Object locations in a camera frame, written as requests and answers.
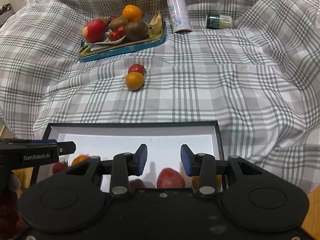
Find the red tomato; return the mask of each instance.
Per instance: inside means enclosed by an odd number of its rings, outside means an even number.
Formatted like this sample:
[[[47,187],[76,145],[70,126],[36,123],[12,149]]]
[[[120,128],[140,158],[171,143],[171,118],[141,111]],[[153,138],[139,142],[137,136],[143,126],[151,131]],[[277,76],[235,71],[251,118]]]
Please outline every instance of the red tomato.
[[[146,185],[144,185],[141,179],[135,179],[129,181],[129,188],[131,191],[134,191],[136,188],[146,188]]]
[[[109,39],[109,41],[117,41],[120,39],[120,35],[117,32],[111,32],[108,35],[108,39]]]
[[[128,74],[130,72],[139,72],[141,73],[142,75],[144,75],[146,73],[146,69],[144,68],[143,65],[140,65],[140,64],[134,64],[132,65],[129,69],[128,69]]]
[[[68,164],[65,163],[65,162],[62,162],[62,163],[56,163],[55,165],[53,165],[52,167],[52,174],[56,174],[58,173],[59,171],[63,171],[65,169],[68,168]]]
[[[109,18],[109,21],[112,21],[112,20],[114,20],[114,19],[116,19],[116,18],[118,18],[119,16],[111,16],[110,18]]]
[[[122,38],[124,36],[124,31],[125,31],[125,26],[120,26],[116,32],[119,33],[120,38]]]
[[[157,188],[184,188],[185,186],[183,176],[171,168],[163,169],[158,176]]]

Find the orange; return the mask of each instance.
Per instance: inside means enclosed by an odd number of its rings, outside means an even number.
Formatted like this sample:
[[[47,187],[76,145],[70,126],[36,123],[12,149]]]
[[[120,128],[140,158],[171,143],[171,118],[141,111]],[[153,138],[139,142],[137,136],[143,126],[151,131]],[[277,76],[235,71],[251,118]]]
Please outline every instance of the orange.
[[[125,77],[125,84],[131,90],[138,90],[143,86],[144,78],[140,72],[130,72]]]
[[[198,186],[198,181],[199,181],[199,176],[193,176],[193,177],[192,177],[192,186],[193,186],[194,189],[197,188],[197,186]],[[219,190],[220,187],[221,187],[221,182],[222,182],[222,177],[221,177],[221,175],[217,175],[217,188],[218,188],[218,190]]]
[[[139,21],[142,19],[142,11],[138,6],[129,4],[123,9],[121,16],[127,18],[129,22]]]
[[[74,166],[74,165],[76,165],[77,163],[82,162],[83,160],[85,160],[85,159],[87,159],[87,158],[89,158],[88,155],[79,155],[78,157],[76,157],[76,158],[72,161],[71,166]]]

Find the kiwifruit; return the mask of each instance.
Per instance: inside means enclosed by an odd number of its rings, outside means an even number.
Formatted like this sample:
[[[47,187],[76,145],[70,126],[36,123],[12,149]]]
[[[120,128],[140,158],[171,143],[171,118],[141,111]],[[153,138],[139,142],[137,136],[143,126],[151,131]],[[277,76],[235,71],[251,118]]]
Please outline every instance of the kiwifruit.
[[[148,33],[148,26],[141,21],[132,21],[128,23],[124,34],[130,41],[144,40]]]
[[[109,29],[109,20],[108,19],[104,19],[104,18],[101,18],[101,20],[104,22],[104,24],[106,25],[106,30]]]
[[[110,22],[109,26],[112,31],[116,31],[120,26],[126,26],[128,23],[129,22],[128,22],[127,18],[120,16],[120,17],[113,19]]]

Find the water bottle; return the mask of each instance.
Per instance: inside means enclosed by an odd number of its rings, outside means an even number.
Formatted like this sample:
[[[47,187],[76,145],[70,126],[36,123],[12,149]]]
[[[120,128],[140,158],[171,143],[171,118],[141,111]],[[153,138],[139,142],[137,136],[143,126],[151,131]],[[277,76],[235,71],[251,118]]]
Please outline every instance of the water bottle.
[[[192,31],[185,0],[167,0],[172,23],[172,32]]]

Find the white box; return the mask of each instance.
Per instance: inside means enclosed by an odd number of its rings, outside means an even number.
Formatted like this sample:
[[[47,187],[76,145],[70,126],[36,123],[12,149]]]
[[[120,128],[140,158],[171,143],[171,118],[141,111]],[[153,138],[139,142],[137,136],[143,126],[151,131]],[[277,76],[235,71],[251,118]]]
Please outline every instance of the white box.
[[[140,177],[146,187],[156,187],[156,180],[163,168],[170,167],[185,178],[191,187],[180,160],[181,145],[187,144],[194,154],[212,154],[216,160],[224,160],[219,126],[214,122],[190,123],[142,123],[142,124],[49,124],[43,139],[58,142],[73,141],[76,151],[60,157],[60,161],[72,163],[79,155],[98,155],[101,160],[112,160],[117,154],[135,153],[141,144],[148,147],[148,159]],[[33,181],[39,182],[52,175],[53,164],[35,167]],[[110,175],[103,175],[101,190],[109,192]]]

